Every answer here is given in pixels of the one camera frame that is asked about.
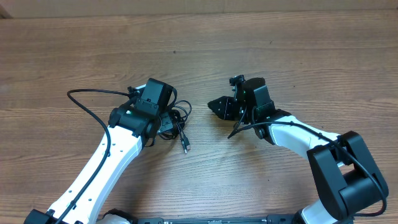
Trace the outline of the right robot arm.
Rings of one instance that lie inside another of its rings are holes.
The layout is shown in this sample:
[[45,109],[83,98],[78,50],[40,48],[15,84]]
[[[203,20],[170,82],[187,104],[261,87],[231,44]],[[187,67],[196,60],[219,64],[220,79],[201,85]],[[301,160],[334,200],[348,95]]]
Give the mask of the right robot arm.
[[259,139],[306,159],[318,200],[295,214],[266,216],[265,223],[353,223],[387,208],[389,189],[364,139],[354,131],[336,134],[277,109],[263,78],[230,78],[233,96],[208,102],[217,117],[235,121],[230,136],[253,129]]

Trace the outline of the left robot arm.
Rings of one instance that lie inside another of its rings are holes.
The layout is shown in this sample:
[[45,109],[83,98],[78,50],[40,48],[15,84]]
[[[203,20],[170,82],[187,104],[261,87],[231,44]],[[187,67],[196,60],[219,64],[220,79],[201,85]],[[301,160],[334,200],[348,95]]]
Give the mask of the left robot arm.
[[114,108],[104,136],[67,191],[46,212],[33,209],[25,223],[95,223],[108,195],[132,160],[161,128],[176,89],[156,79],[128,88],[127,102]]

